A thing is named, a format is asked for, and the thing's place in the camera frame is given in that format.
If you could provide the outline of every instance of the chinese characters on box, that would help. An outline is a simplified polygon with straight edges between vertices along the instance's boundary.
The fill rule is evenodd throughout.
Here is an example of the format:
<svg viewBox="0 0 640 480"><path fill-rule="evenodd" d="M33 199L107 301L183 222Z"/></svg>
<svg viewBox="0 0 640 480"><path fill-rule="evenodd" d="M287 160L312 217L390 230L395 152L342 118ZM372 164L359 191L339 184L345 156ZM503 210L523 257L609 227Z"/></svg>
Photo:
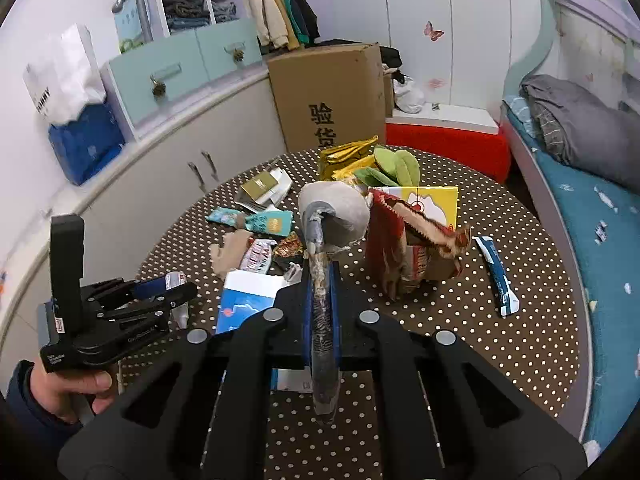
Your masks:
<svg viewBox="0 0 640 480"><path fill-rule="evenodd" d="M311 121L316 125L334 124L332 120L333 110L326 104L309 105L309 109L311 110ZM318 126L315 135L318 138L318 146L320 148L327 148L335 144L335 132L333 128Z"/></svg>

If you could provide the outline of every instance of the yellow box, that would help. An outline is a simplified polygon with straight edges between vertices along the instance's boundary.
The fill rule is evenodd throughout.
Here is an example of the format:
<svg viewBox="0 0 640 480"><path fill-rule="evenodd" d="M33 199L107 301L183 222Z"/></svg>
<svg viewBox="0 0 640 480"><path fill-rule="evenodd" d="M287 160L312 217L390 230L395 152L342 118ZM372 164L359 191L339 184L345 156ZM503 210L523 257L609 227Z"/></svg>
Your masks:
<svg viewBox="0 0 640 480"><path fill-rule="evenodd" d="M397 196L416 211L454 230L458 218L458 186L377 187Z"/></svg>

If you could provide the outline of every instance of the human hand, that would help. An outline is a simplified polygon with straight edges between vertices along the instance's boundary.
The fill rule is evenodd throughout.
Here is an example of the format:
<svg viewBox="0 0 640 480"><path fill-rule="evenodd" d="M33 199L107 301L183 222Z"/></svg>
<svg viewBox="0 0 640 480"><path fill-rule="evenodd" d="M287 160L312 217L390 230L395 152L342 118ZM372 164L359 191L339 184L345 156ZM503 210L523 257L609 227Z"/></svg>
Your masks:
<svg viewBox="0 0 640 480"><path fill-rule="evenodd" d="M73 424L78 416L71 407L71 394L95 395L92 409L106 410L118 394L116 370L65 370L50 374L37 359L31 371L31 395L36 402L60 420Z"/></svg>

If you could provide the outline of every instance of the brown polka dot table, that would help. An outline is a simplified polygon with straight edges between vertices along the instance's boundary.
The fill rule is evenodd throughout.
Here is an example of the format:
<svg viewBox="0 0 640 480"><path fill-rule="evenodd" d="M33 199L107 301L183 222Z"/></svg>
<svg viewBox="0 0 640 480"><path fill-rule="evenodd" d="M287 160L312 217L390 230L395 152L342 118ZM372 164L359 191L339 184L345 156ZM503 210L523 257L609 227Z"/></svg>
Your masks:
<svg viewBox="0 0 640 480"><path fill-rule="evenodd" d="M492 236L520 312L497 315L497 298L475 244L462 257L464 272L446 282L424 283L413 294L391 302L365 272L364 243L340 257L342 276L368 295L370 308L395 317L407 329L430 334L447 328L503 372L550 416L558 416L578 369L576 314L569 279L550 237L510 193L485 176L452 160L411 150L422 168L425 186L458 186L458 222L475 235ZM293 179L281 207L294 212L302 187L318 178L318 150L284 155L280 167ZM194 204L166 232L142 265L150 279L183 270L198 285L190 305L193 327L216 329L223 282L210 268L209 246L222 245L231 230L205 220L217 206L235 208L238 187L262 171L238 175ZM175 335L153 343L122 363L125 384L165 352ZM376 405L369 373L344 374L334 424L320 426L309 395L273 392L268 425L265 478L379 478L380 446Z"/></svg>

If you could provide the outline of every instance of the red cushion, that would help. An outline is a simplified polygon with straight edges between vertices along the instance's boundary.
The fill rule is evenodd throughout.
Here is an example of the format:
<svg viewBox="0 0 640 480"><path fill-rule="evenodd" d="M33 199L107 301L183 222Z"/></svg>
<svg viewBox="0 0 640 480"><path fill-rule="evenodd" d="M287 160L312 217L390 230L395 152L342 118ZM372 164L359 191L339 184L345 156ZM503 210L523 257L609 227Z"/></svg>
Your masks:
<svg viewBox="0 0 640 480"><path fill-rule="evenodd" d="M446 156L500 184L507 179L511 167L509 141L502 130L491 135L440 126L388 123L386 143Z"/></svg>

